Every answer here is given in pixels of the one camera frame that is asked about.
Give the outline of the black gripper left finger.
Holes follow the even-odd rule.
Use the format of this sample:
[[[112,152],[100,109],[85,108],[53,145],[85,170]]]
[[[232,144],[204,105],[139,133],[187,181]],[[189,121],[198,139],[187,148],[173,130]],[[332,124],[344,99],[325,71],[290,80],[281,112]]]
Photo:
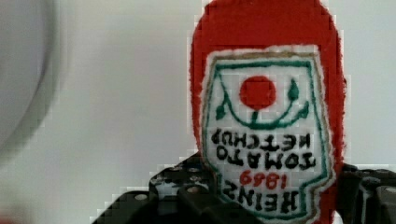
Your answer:
[[[122,194],[92,224],[262,224],[223,202],[198,153],[152,177],[147,190]]]

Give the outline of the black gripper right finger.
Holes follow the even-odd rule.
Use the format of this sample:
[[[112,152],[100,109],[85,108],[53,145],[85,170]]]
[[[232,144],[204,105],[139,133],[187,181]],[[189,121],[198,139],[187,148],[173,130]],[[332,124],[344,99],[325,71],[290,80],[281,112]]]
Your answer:
[[[396,224],[396,174],[345,164],[337,180],[336,211],[344,224]]]

